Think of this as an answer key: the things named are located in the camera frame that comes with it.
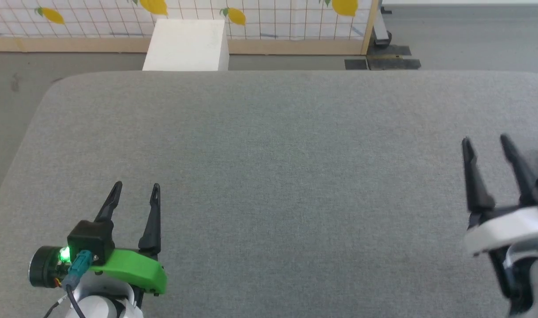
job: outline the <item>gray floor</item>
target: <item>gray floor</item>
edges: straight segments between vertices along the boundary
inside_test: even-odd
[[[497,11],[496,18],[495,11],[444,10],[440,15],[395,8],[385,20],[392,43],[410,45],[424,70],[538,72],[538,10]],[[230,69],[341,70],[345,58],[231,56]],[[143,60],[144,54],[0,53],[0,185],[53,82],[86,72],[140,70]]]

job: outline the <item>blue cable connector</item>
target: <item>blue cable connector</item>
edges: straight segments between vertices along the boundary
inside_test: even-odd
[[[81,277],[89,270],[93,263],[93,255],[90,251],[82,250],[69,267],[69,274],[61,282],[61,288],[65,289],[67,285],[72,289],[77,288],[81,282]]]

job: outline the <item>grid pattern backdrop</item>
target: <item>grid pattern backdrop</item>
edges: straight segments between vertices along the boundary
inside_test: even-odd
[[[0,0],[0,36],[149,38],[158,19],[223,19],[231,39],[362,40],[371,3],[372,0]]]

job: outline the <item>green led light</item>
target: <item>green led light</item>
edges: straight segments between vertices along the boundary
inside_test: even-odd
[[[71,262],[71,250],[69,247],[61,248],[59,251],[59,260],[62,262]]]

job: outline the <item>metal stand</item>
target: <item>metal stand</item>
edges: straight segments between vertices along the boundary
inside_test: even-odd
[[[384,49],[390,45],[392,40],[392,34],[386,29],[382,14],[384,13],[382,7],[382,0],[379,0],[378,9],[376,10],[375,22],[373,25],[373,37],[374,46],[380,49]]]

